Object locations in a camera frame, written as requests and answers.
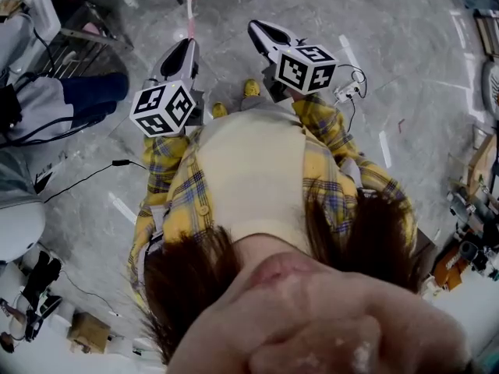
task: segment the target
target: pink toothbrush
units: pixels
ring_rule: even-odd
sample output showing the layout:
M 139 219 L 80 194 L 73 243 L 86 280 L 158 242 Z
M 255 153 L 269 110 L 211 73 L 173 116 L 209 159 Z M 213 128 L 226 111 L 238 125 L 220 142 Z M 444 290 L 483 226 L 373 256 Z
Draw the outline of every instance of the pink toothbrush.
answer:
M 187 17 L 189 18 L 189 39 L 194 38 L 193 0 L 187 0 Z

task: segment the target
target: power plug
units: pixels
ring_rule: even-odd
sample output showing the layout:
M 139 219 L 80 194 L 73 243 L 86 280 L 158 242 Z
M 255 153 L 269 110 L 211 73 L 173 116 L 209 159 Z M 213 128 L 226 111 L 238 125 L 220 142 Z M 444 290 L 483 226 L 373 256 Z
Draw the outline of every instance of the power plug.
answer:
M 347 86 L 343 87 L 342 89 L 338 88 L 334 91 L 334 96 L 336 99 L 341 102 L 345 103 L 346 101 L 350 100 L 360 92 L 360 85 L 359 82 L 356 80 L 353 80 L 351 83 L 349 83 Z

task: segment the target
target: yellow plaid shirt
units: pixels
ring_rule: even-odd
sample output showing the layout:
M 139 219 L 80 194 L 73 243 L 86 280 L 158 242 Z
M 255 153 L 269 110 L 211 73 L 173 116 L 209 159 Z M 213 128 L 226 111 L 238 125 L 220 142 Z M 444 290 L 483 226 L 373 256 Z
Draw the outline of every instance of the yellow plaid shirt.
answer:
M 348 239 L 355 219 L 357 196 L 355 183 L 339 170 L 345 158 L 351 157 L 359 166 L 365 189 L 385 192 L 397 199 L 405 196 L 398 182 L 358 151 L 352 135 L 345 131 L 344 118 L 338 109 L 328 106 L 317 95 L 295 102 L 293 108 L 306 135 L 303 195 L 306 196 L 314 184 L 324 201 L 331 231 L 339 235 L 340 240 Z M 201 131 L 194 132 L 190 138 L 145 138 L 143 160 L 150 176 L 128 261 L 131 285 L 142 305 L 137 263 L 140 251 L 156 231 L 151 207 L 163 206 L 166 210 L 164 239 L 175 239 L 181 232 L 202 234 L 216 224 L 212 215 L 210 190 L 203 168 L 196 159 Z M 406 218 L 405 228 L 409 245 L 416 236 L 416 223 L 412 215 Z

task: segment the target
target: marble tile floor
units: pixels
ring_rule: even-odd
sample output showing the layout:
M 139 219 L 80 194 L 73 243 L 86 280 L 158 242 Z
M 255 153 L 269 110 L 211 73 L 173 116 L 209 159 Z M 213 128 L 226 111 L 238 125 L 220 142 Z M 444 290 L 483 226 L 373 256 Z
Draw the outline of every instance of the marble tile floor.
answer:
M 110 118 L 68 141 L 69 159 L 44 196 L 113 159 L 140 160 L 142 134 L 127 118 L 133 93 L 186 32 L 186 7 L 175 0 L 135 0 L 135 6 L 94 1 L 111 10 L 111 23 L 135 46 L 130 53 L 118 52 L 130 75 L 130 94 Z M 460 0 L 196 0 L 194 12 L 202 56 L 196 83 L 206 92 L 208 107 L 218 100 L 237 107 L 244 79 L 261 79 L 266 62 L 246 33 L 251 19 L 289 27 L 335 52 L 342 63 L 363 68 L 369 89 L 364 100 L 356 100 L 352 134 L 368 157 L 386 167 L 380 146 L 385 132 L 388 171 L 412 198 L 419 227 L 430 238 L 440 229 L 435 242 L 445 243 L 455 223 L 445 199 L 448 154 L 469 156 L 472 125 L 489 121 L 480 97 L 485 58 L 472 15 Z M 334 86 L 347 83 L 350 75 L 339 69 Z M 332 100 L 332 94 L 326 98 Z M 352 106 L 338 107 L 349 119 Z M 109 315 L 100 299 L 83 295 L 64 276 L 55 291 L 127 337 L 141 336 L 143 326 L 126 283 L 133 223 L 116 201 L 137 213 L 146 180 L 140 168 L 111 168 L 53 199 L 42 240 L 65 260 L 74 282 L 105 297 L 122 317 Z

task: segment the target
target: yellow shoe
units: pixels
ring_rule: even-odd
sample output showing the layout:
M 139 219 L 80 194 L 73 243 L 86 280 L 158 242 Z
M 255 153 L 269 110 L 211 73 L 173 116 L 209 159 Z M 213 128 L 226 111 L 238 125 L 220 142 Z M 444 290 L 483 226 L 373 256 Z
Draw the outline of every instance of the yellow shoe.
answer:
M 260 96 L 260 85 L 255 79 L 248 79 L 244 83 L 244 98 Z
M 217 102 L 213 104 L 212 114 L 213 114 L 213 119 L 221 118 L 222 116 L 227 116 L 228 115 L 227 108 L 223 105 L 223 103 Z

